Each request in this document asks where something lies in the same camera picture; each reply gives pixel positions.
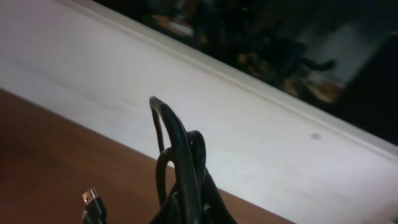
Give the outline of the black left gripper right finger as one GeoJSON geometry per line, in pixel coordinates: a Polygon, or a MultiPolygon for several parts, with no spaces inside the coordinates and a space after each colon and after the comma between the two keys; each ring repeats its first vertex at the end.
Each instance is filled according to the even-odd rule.
{"type": "Polygon", "coordinates": [[[212,176],[205,171],[202,187],[202,218],[205,224],[237,224],[229,213],[212,176]]]}

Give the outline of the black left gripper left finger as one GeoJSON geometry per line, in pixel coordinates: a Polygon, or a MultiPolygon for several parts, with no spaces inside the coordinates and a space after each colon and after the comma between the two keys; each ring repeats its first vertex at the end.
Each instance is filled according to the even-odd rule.
{"type": "Polygon", "coordinates": [[[182,224],[177,184],[174,184],[159,212],[149,222],[150,224],[182,224]]]}

